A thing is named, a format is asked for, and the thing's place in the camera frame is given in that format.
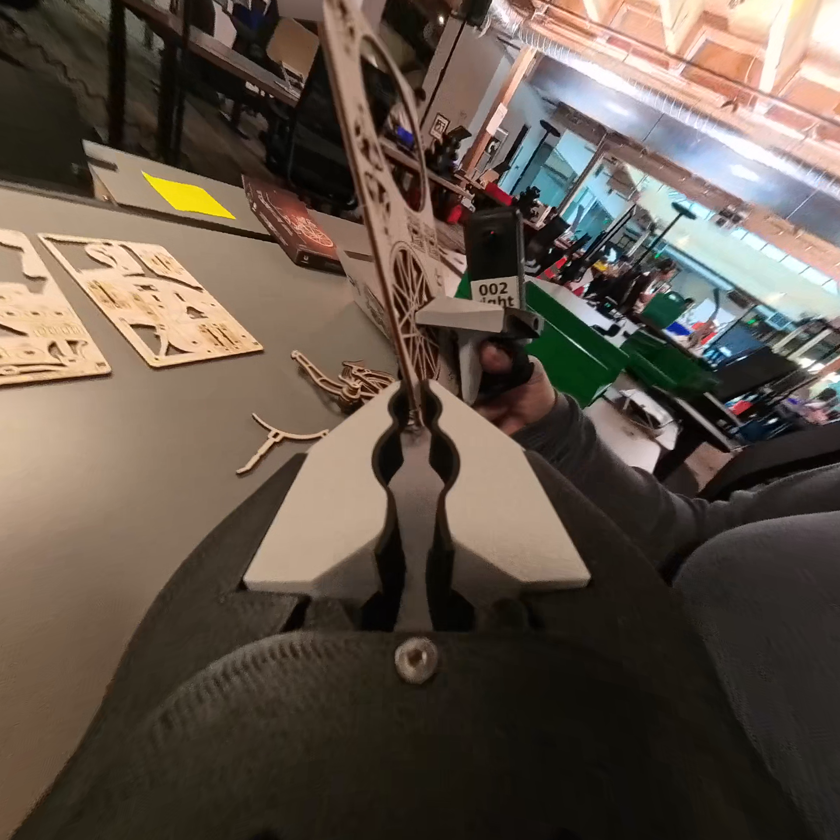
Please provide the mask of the wooden bicycle model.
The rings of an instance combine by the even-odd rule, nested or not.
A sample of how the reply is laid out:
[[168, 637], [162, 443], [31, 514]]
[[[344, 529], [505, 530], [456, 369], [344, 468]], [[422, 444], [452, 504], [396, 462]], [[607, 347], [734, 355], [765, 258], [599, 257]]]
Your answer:
[[298, 372], [344, 413], [356, 411], [396, 382], [393, 375], [372, 369], [362, 361], [346, 360], [342, 362], [341, 371], [330, 377], [299, 350], [292, 351], [290, 358], [296, 363]]

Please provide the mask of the wooden parts sheet animal outlines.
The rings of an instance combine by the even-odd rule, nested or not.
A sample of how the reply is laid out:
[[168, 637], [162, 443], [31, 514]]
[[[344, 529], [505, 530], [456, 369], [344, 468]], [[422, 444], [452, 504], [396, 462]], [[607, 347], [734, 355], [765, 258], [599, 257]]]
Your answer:
[[[448, 364], [430, 328], [416, 316], [445, 294], [427, 168], [422, 155], [406, 192], [392, 174], [383, 144], [390, 93], [418, 135], [413, 91], [381, 38], [354, 2], [322, 4], [321, 44], [343, 146], [371, 240], [381, 303], [409, 405], [409, 421], [425, 426], [423, 387], [446, 377]], [[377, 119], [381, 113], [383, 120]]]

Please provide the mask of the pale wooden chair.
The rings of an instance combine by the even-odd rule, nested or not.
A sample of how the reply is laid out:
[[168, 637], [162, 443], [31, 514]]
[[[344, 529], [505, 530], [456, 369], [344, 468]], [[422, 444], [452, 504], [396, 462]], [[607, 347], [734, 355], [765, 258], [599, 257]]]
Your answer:
[[292, 17], [280, 17], [266, 46], [268, 60], [291, 84], [303, 88], [319, 50], [316, 30]]

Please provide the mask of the yellow sticky note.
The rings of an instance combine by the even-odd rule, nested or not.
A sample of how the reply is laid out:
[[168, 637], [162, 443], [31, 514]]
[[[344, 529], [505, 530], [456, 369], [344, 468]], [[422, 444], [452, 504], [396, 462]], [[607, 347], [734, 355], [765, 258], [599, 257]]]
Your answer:
[[235, 215], [201, 186], [174, 182], [145, 171], [143, 171], [143, 177], [172, 208], [179, 212], [236, 219]]

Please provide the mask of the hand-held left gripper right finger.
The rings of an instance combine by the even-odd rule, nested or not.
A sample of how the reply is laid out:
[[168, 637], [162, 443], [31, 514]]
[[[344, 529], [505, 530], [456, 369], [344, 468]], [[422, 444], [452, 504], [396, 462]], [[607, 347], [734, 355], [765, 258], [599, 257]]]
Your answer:
[[524, 449], [436, 382], [425, 408], [455, 593], [479, 607], [586, 587], [591, 574]]

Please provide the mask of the wooden curved fender part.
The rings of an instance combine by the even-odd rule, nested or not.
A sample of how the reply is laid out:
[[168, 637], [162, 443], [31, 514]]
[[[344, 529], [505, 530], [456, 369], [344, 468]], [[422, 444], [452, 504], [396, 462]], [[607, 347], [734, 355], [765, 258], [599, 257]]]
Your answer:
[[291, 433], [277, 427], [272, 426], [263, 420], [256, 413], [251, 414], [252, 419], [266, 432], [266, 438], [263, 443], [257, 448], [255, 453], [248, 459], [248, 461], [240, 468], [236, 469], [236, 476], [246, 476], [256, 469], [260, 463], [268, 456], [269, 452], [274, 448], [283, 445], [286, 442], [299, 444], [314, 444], [319, 440], [326, 438], [329, 435], [328, 429], [319, 430], [316, 433], [297, 434]]

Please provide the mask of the wooden parts sheet with slots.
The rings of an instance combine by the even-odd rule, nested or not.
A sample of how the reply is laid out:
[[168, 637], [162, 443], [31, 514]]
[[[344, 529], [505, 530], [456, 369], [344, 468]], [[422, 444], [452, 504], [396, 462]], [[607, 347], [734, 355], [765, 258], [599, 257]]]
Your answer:
[[162, 245], [66, 234], [38, 239], [150, 368], [263, 350]]

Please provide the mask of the black mesh office chair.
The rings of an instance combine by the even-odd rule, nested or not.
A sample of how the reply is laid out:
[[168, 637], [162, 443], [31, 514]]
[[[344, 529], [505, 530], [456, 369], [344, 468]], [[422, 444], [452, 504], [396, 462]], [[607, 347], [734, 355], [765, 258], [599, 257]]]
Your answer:
[[358, 205], [322, 48], [292, 115], [286, 180], [295, 192], [340, 212]]

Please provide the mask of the dark red product box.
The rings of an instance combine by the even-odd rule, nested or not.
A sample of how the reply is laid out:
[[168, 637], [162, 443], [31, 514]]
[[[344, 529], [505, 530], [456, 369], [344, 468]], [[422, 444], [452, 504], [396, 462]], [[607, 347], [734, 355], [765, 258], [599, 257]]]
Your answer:
[[304, 202], [250, 175], [241, 177], [252, 213], [296, 266], [344, 276], [333, 240]]

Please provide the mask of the green storage bin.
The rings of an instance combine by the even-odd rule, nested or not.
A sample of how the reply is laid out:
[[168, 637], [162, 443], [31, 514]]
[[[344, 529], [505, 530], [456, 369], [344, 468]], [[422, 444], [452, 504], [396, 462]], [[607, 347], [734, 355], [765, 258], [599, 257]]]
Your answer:
[[543, 327], [528, 351], [542, 364], [552, 386], [586, 408], [604, 396], [629, 364], [629, 356], [567, 309], [553, 294], [530, 281], [524, 288], [528, 309]]
[[642, 329], [619, 349], [627, 357], [626, 372], [647, 389], [658, 388], [688, 401], [718, 388], [719, 379], [707, 362]]

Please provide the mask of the wooden parts sheet curved cutout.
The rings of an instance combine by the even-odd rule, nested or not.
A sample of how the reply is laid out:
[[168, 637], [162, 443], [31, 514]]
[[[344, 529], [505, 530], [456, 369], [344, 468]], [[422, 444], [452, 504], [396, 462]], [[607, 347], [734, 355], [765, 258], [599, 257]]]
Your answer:
[[1, 231], [14, 261], [1, 281], [1, 385], [33, 385], [107, 376], [111, 366], [22, 232]]

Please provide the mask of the person's right forearm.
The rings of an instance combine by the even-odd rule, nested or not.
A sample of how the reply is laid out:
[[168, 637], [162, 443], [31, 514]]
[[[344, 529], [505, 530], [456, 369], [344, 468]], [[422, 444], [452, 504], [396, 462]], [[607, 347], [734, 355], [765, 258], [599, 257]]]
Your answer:
[[625, 464], [573, 398], [557, 392], [553, 398], [542, 418], [512, 434], [522, 447], [566, 478], [653, 565], [663, 568], [703, 542], [703, 502], [673, 493]]

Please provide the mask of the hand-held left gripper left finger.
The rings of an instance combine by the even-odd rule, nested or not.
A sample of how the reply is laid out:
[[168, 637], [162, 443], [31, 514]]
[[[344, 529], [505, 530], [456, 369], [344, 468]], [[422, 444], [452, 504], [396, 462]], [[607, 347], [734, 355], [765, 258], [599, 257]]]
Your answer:
[[373, 595], [377, 559], [398, 537], [390, 489], [403, 465], [404, 384], [396, 382], [308, 451], [244, 574], [252, 592]]

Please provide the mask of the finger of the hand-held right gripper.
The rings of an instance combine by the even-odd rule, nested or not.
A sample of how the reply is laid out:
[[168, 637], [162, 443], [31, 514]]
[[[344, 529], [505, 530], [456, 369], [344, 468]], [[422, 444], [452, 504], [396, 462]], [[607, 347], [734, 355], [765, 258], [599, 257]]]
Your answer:
[[502, 306], [447, 296], [433, 298], [415, 312], [415, 325], [462, 333], [501, 334], [508, 310]]

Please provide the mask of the assembly instruction booklet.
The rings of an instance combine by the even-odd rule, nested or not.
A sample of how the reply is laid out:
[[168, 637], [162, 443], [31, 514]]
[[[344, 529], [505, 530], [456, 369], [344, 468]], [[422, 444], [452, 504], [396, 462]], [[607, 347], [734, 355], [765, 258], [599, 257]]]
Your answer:
[[336, 247], [336, 251], [356, 305], [390, 340], [391, 334], [380, 296], [380, 282], [373, 256], [358, 251], [347, 251], [339, 246]]

